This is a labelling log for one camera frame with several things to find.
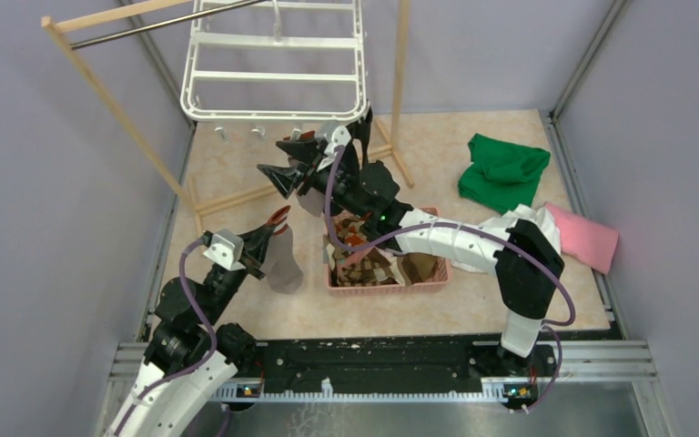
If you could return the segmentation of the grey orange striped sock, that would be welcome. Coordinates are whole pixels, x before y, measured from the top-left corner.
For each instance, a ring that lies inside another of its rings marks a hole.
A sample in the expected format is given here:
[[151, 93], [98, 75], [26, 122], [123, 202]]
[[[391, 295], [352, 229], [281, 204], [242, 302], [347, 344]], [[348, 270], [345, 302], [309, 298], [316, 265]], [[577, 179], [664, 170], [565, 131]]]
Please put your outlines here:
[[[298, 142], [301, 143], [312, 143], [315, 140], [316, 131], [310, 130], [303, 132]], [[298, 187], [295, 189], [295, 194], [297, 196], [297, 202], [300, 207], [303, 208], [312, 217], [320, 218], [323, 214], [323, 202], [324, 195], [314, 188], [310, 188], [308, 191], [302, 193], [304, 188], [304, 182], [300, 182]]]

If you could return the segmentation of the white clip hanger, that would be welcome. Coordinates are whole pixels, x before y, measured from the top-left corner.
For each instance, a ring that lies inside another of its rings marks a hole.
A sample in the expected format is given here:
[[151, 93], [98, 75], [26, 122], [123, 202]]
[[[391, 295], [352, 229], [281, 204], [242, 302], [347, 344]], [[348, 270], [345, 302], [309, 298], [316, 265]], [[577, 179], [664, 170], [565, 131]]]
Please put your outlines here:
[[301, 127], [365, 117], [360, 1], [196, 1], [180, 104], [197, 122]]

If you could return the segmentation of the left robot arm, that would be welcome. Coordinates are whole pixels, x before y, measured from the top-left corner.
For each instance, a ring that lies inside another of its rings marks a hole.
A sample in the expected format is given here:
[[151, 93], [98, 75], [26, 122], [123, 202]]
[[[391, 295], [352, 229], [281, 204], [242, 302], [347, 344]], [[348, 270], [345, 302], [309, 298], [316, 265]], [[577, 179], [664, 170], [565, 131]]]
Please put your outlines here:
[[242, 234], [204, 231], [182, 250], [156, 308], [160, 322], [106, 436], [179, 436], [221, 385], [252, 371], [256, 339], [237, 323], [215, 324], [247, 278], [265, 278], [288, 213], [279, 208]]

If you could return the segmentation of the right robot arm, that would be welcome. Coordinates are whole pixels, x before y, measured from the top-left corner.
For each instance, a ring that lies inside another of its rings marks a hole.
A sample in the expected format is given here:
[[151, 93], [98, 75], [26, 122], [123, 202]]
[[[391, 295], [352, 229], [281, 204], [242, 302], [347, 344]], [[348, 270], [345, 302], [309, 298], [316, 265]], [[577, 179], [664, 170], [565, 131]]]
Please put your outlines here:
[[284, 197], [316, 193], [335, 248], [379, 248], [422, 253], [493, 275], [507, 309], [497, 362], [510, 375], [533, 365], [533, 347], [546, 324], [556, 290], [562, 290], [562, 257], [540, 227], [526, 218], [500, 226], [441, 218], [397, 199], [399, 185], [381, 161], [361, 165], [351, 144], [324, 139], [279, 141], [289, 166], [259, 164]]

